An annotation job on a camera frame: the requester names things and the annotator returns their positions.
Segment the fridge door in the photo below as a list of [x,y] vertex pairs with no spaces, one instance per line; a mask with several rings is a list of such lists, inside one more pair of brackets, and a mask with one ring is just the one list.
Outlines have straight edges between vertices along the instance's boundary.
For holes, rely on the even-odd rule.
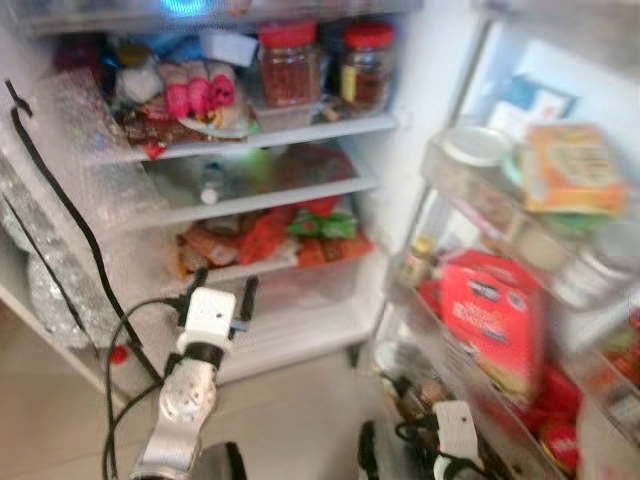
[[[390,172],[381,184],[378,236],[399,259],[417,236],[447,251],[503,253],[530,271],[547,294],[549,360],[571,370],[589,360],[608,335],[640,307],[634,283],[602,305],[576,310],[550,292],[552,278],[577,253],[607,241],[640,247],[639,5],[625,0],[424,0],[399,22],[393,110],[396,133],[372,143]],[[579,97],[567,123],[595,125],[608,138],[614,164],[630,186],[620,220],[571,236],[552,218],[527,214],[502,169],[448,163],[438,134],[484,125],[500,90],[529,76]]]

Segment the white plate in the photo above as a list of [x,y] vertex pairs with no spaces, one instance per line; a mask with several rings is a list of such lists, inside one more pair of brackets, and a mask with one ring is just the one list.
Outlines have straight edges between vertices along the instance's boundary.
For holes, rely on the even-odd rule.
[[250,136],[252,111],[246,104],[224,106],[207,114],[205,120],[183,116],[178,123],[205,136],[218,140],[243,140]]

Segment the dark robot left leg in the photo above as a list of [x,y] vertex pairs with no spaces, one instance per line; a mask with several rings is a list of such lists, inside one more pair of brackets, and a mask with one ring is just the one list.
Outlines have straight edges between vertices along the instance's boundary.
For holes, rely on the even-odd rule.
[[236,442],[205,447],[193,462],[188,480],[248,480],[241,448]]

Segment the orange snack packet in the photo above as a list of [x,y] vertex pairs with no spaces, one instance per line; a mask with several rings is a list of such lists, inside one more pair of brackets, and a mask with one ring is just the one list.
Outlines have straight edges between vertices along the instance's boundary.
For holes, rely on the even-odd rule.
[[179,234],[178,264],[188,273],[201,268],[227,268],[238,260],[236,242],[202,227],[191,227]]

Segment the red round jar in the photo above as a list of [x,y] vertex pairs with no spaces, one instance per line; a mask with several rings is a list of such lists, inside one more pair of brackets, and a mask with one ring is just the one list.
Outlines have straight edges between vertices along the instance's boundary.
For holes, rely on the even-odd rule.
[[538,431],[540,447],[566,477],[577,476],[581,462],[579,436],[575,425],[567,421],[544,422]]

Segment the fridge cabinet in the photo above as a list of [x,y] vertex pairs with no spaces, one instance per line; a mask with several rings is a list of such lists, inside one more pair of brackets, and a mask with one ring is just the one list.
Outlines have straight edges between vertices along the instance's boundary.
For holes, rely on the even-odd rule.
[[[343,122],[378,114],[392,114],[396,82],[401,73],[403,52],[399,44],[399,22],[406,15],[419,12],[424,0],[0,0],[0,87],[9,92],[5,105],[24,108],[27,102],[18,93],[35,87],[37,79],[51,74],[86,68],[100,84],[115,123],[122,128],[128,150],[120,155],[123,163],[138,163],[154,186],[163,209],[180,205],[201,205],[201,170],[206,163],[220,163],[225,170],[225,184],[220,201],[265,195],[271,160],[289,146],[244,148],[228,154],[198,155],[157,159],[166,147],[184,143],[244,142],[253,134],[291,131],[307,125]],[[315,104],[296,108],[269,108],[262,97],[259,77],[259,49],[253,65],[236,70],[236,104],[246,104],[252,111],[250,136],[243,140],[218,140],[178,123],[166,111],[164,91],[143,105],[124,105],[115,100],[116,47],[120,44],[143,44],[154,52],[157,67],[170,63],[184,68],[187,61],[210,61],[202,55],[198,35],[205,29],[224,29],[259,40],[261,24],[314,20],[317,24],[317,51],[320,54],[321,96]],[[340,100],[340,58],[343,35],[348,26],[366,20],[381,20],[396,28],[392,47],[394,70],[387,104],[378,113],[353,115]],[[352,238],[328,239],[289,236],[279,250],[268,259],[241,265],[238,260],[227,268],[264,264],[269,260],[285,260],[300,268],[334,264],[344,260],[364,259],[379,253],[388,264],[392,246],[378,236],[378,223],[384,195],[381,184],[388,178],[390,165],[383,157],[371,155],[372,143],[396,133],[379,131],[319,140],[297,145],[324,145],[340,148],[351,160],[356,177],[371,177],[378,187],[278,207],[293,207],[296,212],[307,209],[317,215],[328,215],[334,209],[349,209],[358,220]],[[127,364],[110,365],[109,349],[70,349],[55,346],[49,334],[38,328],[32,282],[28,268],[32,255],[20,250],[18,243],[6,233],[1,221],[8,210],[0,209],[0,239],[6,241],[6,253],[18,257],[15,274],[27,284],[27,292],[17,288],[3,289],[14,310],[26,317],[40,337],[60,355],[68,357],[74,369],[81,370],[96,387],[113,387],[120,394],[159,383],[166,361],[175,348],[179,329],[172,311],[147,307],[119,326],[120,316],[129,307],[152,297],[178,296],[186,292],[192,271],[178,264],[179,234],[191,227],[202,227],[234,242],[241,236],[241,223],[251,212],[241,212],[168,227],[125,230],[125,279],[131,292],[124,303],[118,303],[111,278],[102,264],[95,236],[87,225],[82,232],[90,242],[99,270],[102,289],[115,307],[118,320],[111,332],[114,346],[125,346],[131,352]],[[207,269],[207,283],[212,271]],[[339,305],[270,317],[268,324],[252,326],[234,337],[236,347],[223,365],[220,379],[234,381],[260,372],[296,364],[298,361],[334,352],[355,355],[357,348],[374,333],[381,310],[381,292],[370,307]]]

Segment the red-lid jar yellow label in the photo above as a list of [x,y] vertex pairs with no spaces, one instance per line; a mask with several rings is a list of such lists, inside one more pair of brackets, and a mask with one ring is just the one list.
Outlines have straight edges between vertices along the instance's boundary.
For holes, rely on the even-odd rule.
[[394,41],[396,28],[381,20],[353,23],[344,32],[339,96],[349,113],[379,113],[387,104]]

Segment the white-lid round container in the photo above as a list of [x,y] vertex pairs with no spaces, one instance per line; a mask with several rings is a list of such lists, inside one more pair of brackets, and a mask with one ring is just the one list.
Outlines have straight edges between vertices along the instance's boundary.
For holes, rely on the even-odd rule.
[[506,134],[480,125],[448,129],[439,134],[438,143],[449,159],[479,168],[497,168],[516,151]]

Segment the orange printed box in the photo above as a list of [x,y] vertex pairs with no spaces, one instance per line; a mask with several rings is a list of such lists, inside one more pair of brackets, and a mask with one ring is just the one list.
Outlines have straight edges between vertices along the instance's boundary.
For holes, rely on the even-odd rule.
[[628,186],[595,125],[531,125],[520,164],[526,210],[618,216],[628,209]]

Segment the green snack packet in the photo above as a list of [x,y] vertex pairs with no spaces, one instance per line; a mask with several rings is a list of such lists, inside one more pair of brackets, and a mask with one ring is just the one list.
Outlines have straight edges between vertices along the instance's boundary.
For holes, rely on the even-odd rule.
[[352,238],[357,233],[358,220],[347,207],[335,207],[328,215],[317,215],[300,209],[285,227],[289,236],[328,239]]

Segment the clear crisper drawer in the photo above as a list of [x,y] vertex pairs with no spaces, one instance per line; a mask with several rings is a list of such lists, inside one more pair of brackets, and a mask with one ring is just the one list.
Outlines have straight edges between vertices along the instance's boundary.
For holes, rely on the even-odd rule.
[[259,326],[268,324],[270,317],[319,308],[370,307],[383,287],[380,268],[384,265],[385,259],[379,253],[316,268],[300,268],[285,260],[269,260],[260,265],[211,271],[207,284],[219,291],[242,296],[248,280],[259,280],[253,294],[251,316],[251,325]]

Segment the clear glass jar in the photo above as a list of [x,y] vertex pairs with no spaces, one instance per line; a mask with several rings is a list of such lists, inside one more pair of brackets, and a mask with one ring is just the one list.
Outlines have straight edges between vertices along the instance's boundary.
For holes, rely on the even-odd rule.
[[550,292],[563,306],[586,310],[603,305],[611,294],[634,283],[639,269],[639,246],[627,238],[602,237],[553,276]]

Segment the dark robot right leg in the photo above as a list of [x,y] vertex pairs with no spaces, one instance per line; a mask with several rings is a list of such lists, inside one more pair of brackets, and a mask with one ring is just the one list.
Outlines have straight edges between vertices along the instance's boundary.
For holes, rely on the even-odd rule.
[[365,421],[358,433],[357,480],[406,480],[398,439],[387,422]]

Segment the red printed carton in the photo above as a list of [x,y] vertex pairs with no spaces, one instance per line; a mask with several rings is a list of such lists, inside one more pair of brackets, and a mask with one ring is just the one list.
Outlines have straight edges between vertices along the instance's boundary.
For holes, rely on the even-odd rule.
[[442,321],[509,402],[538,397],[545,362],[544,298],[518,262],[476,250],[444,261]]

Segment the gold-lid pale jar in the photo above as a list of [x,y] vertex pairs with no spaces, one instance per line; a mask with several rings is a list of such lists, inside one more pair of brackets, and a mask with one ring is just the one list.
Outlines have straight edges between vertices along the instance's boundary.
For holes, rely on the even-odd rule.
[[120,44],[116,47],[115,100],[124,105],[143,105],[164,91],[165,84],[157,73],[157,58],[143,44]]

